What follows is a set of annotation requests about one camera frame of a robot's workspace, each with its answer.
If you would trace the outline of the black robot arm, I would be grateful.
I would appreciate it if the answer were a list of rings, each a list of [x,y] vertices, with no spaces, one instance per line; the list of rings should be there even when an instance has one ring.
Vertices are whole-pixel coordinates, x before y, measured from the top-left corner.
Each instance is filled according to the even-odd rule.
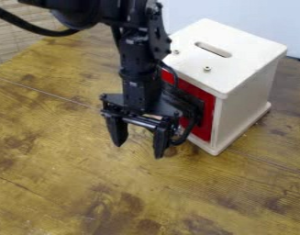
[[[45,8],[66,27],[41,28],[0,7],[0,19],[10,25],[49,37],[65,37],[101,23],[112,30],[120,54],[118,75],[122,92],[104,94],[101,116],[105,118],[112,143],[121,146],[128,139],[128,125],[153,132],[154,157],[161,158],[172,144],[181,111],[162,95],[162,59],[172,53],[162,24],[162,4],[157,0],[17,0]]]

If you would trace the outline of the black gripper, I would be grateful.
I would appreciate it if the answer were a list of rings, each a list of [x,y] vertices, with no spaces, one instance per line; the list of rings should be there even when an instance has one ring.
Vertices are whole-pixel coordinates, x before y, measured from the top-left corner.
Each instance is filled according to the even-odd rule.
[[[120,147],[128,139],[128,125],[153,132],[154,157],[160,159],[169,146],[174,127],[172,108],[162,100],[162,91],[172,87],[160,80],[152,84],[122,82],[121,94],[102,94],[101,116],[105,118],[112,143]]]

